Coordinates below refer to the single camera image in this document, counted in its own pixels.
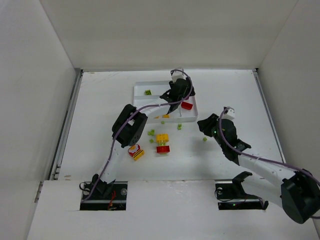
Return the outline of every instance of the white wall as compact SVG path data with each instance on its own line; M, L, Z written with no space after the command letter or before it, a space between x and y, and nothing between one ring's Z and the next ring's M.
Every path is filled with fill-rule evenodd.
M318 179L319 44L320 1L299 0L258 71L287 162Z
M0 1L0 239L27 235L74 80L39 0Z
M41 0L73 65L255 68L297 0Z

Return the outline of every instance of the black mount plate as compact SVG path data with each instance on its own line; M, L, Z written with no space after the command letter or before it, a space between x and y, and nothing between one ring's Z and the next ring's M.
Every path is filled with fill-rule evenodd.
M91 184L84 184L84 189L91 190ZM114 182L111 193L103 198L98 191L94 191L90 199L80 204L81 211L123 211L127 207L128 182ZM115 198L112 200L112 206L109 203L112 199L112 193ZM84 200L88 194L84 192L81 200Z

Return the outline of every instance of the cable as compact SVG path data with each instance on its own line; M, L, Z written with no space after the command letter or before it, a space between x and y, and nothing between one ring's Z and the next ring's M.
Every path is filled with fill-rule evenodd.
M115 146L115 142L116 142L116 139L117 137L119 136L120 132L125 128L125 126L127 125L127 123L134 118L134 116L139 113L141 110L143 109L146 109L146 108L151 108L151 107L159 107L159 106L166 106L166 105L174 105L174 104L180 104L182 103L184 100L186 100L190 94L192 93L192 90L193 90L193 85L192 85L192 81L191 81L191 78L188 74L185 73L185 71L181 70L181 69L173 69L170 71L170 73L172 74L173 72L180 72L180 73L183 73L189 80L190 80L190 84L191 84L191 87L190 87L190 91L189 93L187 94L187 96L179 101L175 101L175 102L167 102L167 103L162 103L162 104L150 104L150 105L145 105L145 106L142 106L140 107L138 110L136 110L125 122L124 124L119 128L119 130L116 132L114 138L112 139L112 144L111 144L111 148L110 148L110 153L109 153L109 157L107 159L107 162L105 163L99 177L97 178L97 180L95 181L95 183L93 184L93 187L91 188L91 191L89 193L89 195L81 201L81 203L83 203L84 201L88 200L92 193L94 192L94 189L96 188L101 176L104 174L104 172L106 171L107 169L107 166L111 160L111 157L112 157L112 152L113 152L113 149L114 149L114 146Z
M113 190L113 192L112 192L112 194L111 194L111 200L110 200L110 202L109 202L109 205L108 205L108 207L107 207L107 210L110 209L110 206L112 206L112 201L113 201L115 198L116 198L116 191Z
M91 182L90 181L83 181L83 182L80 182L80 184L79 184L79 188L83 191L83 192L90 192L90 189L89 188L82 188L81 187L81 184L91 184Z
M271 164L277 164L277 165L281 165L281 166L285 166L289 169L293 169L293 170L296 170L296 171L299 171L299 172L302 172L304 175L308 176L309 178L311 178L312 180L314 180L316 182L316 184L318 184L318 186L320 186L320 181L318 179L316 179L314 176L312 176L311 173L309 173L308 171L306 170L303 170L299 167L296 167L296 166L293 166L291 164L288 164L288 163L283 163L283 162L279 162L279 161L274 161L274 160L270 160L270 159L267 159L267 158L263 158L263 157L257 157L257 156L254 156L254 155L251 155L251 154L248 154L248 153L245 153L245 152L242 152L242 151L239 151L238 149L234 148L228 141L227 139L225 138L225 135L223 133L223 130L222 130L222 117L224 115L224 113L226 111L228 111L230 109L230 107L226 107L222 113L220 114L220 117L219 117L219 120L218 120L218 124L219 124L219 132L220 132L220 135L223 139L223 141L225 142L225 144L231 148L234 152L236 152L237 154L239 155L245 155L249 158L253 158L253 159L256 159L256 160L259 160L259 161L263 161L263 162L266 162L266 163L271 163ZM312 219L320 219L320 216L311 216Z

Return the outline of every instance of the red and yellow toy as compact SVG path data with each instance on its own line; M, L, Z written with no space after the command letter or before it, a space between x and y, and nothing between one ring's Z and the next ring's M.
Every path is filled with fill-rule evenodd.
M128 153L135 161L137 161L145 154L145 151L143 151L138 144L135 144L128 149Z
M170 152L170 147L166 145L166 143L169 142L167 133L157 134L155 136L155 141L159 144L159 146L156 147L157 154L167 154Z

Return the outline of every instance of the screw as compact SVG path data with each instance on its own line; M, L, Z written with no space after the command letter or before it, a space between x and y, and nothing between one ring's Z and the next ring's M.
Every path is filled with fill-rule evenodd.
M127 192L128 192L128 191L127 191L127 189L125 189L125 188L122 188L121 191L120 191L120 193L121 193L122 196L127 195Z
M218 187L217 189L216 189L216 193L218 194L218 195L221 195L223 192L222 192L222 187Z

